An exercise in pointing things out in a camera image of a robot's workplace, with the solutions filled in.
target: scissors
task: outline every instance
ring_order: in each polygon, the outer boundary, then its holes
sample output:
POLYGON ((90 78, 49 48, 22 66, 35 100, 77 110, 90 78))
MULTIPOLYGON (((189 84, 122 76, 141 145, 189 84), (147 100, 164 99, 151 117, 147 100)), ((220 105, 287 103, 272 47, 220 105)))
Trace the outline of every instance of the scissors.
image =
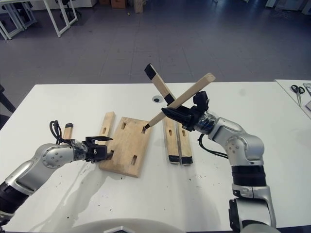
POLYGON ((301 86, 297 86, 297 85, 292 85, 291 89, 293 92, 296 93, 297 95, 297 100, 298 100, 298 105, 299 107, 301 107, 301 94, 305 93, 305 89, 301 86))

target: robotic arm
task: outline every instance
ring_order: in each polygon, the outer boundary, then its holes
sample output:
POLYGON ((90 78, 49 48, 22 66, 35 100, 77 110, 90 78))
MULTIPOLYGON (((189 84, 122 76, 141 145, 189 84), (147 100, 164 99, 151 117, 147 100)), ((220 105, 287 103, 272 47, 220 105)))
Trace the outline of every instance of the robotic arm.
POLYGON ((201 132, 200 143, 203 135, 207 134, 210 140, 220 144, 226 151, 227 155, 221 153, 220 156, 229 159, 233 177, 232 191, 237 197, 229 201, 231 228, 239 232, 249 226, 248 229, 254 232, 253 226, 256 224, 256 231, 278 232, 272 228, 262 231, 263 227, 268 229, 267 226, 276 228, 270 187, 266 184, 263 168, 263 142, 245 132, 237 123, 216 118, 209 113, 208 101, 206 92, 202 91, 193 97, 197 106, 190 109, 184 106, 177 109, 162 108, 162 111, 167 117, 180 122, 184 129, 201 132))
POLYGON ((63 165, 78 160, 95 163, 112 156, 107 153, 106 145, 95 143, 96 140, 111 140, 109 137, 86 137, 83 142, 65 140, 61 137, 57 121, 52 121, 50 128, 57 139, 56 144, 49 143, 39 147, 31 160, 20 165, 0 184, 0 230, 1 226, 10 221, 24 201, 63 165))

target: wooden plank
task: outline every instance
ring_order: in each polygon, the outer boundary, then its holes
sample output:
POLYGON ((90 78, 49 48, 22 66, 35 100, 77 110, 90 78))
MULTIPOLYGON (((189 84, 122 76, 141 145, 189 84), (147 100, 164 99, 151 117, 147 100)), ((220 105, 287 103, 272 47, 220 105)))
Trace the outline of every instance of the wooden plank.
POLYGON ((172 164, 180 162, 177 144, 175 122, 168 117, 163 119, 164 137, 169 161, 172 164))
POLYGON ((72 123, 67 123, 65 125, 64 133, 62 135, 63 139, 71 139, 72 128, 73 128, 73 124, 72 123))
MULTIPOLYGON (((113 123, 115 120, 115 112, 109 112, 105 114, 104 121, 101 127, 101 131, 99 133, 99 136, 111 136, 111 131, 113 127, 113 123)), ((97 144, 99 145, 105 145, 108 141, 97 141, 97 144)))
POLYGON ((108 144, 108 152, 113 152, 112 158, 101 161, 99 168, 139 177, 151 132, 143 130, 146 123, 144 120, 122 117, 113 140, 108 144))
POLYGON ((183 129, 183 126, 180 123, 177 124, 177 138, 180 151, 179 154, 181 156, 181 163, 183 165, 192 164, 193 160, 189 140, 189 132, 183 129))
MULTIPOLYGON (((204 87, 209 85, 214 80, 215 80, 214 75, 212 75, 211 73, 206 74, 203 78, 197 81, 192 87, 190 87, 187 91, 185 91, 180 97, 178 97, 174 102, 169 104, 168 107, 175 109, 178 108, 180 105, 189 100, 192 96, 194 96, 196 93, 198 93, 200 90, 202 90, 204 87)), ((156 125, 164 117, 165 114, 163 112, 160 112, 151 121, 149 121, 148 124, 145 125, 145 128, 148 129, 149 127, 156 125)))
POLYGON ((152 83, 155 85, 155 87, 158 89, 160 94, 163 96, 167 104, 171 104, 175 97, 169 90, 169 88, 166 86, 165 82, 161 78, 161 76, 158 74, 156 69, 153 67, 152 64, 148 64, 145 68, 145 73, 149 77, 149 79, 152 81, 152 83))

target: cardboard box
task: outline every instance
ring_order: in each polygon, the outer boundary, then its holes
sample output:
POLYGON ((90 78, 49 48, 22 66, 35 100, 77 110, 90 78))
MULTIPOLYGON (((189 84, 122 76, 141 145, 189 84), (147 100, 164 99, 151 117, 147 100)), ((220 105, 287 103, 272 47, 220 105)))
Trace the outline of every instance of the cardboard box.
POLYGON ((111 0, 112 8, 126 8, 126 0, 111 0))
POLYGON ((110 0, 99 0, 100 5, 110 5, 110 0))

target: gray floor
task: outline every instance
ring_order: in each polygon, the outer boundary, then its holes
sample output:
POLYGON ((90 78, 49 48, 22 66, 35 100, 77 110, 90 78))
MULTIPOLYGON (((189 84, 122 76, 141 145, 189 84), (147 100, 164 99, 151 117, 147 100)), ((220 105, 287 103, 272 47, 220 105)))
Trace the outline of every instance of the gray floor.
POLYGON ((168 83, 207 72, 219 82, 310 80, 310 16, 278 17, 265 2, 148 0, 143 14, 96 5, 61 38, 35 12, 37 24, 0 42, 0 83, 18 106, 37 83, 149 83, 148 63, 168 83))

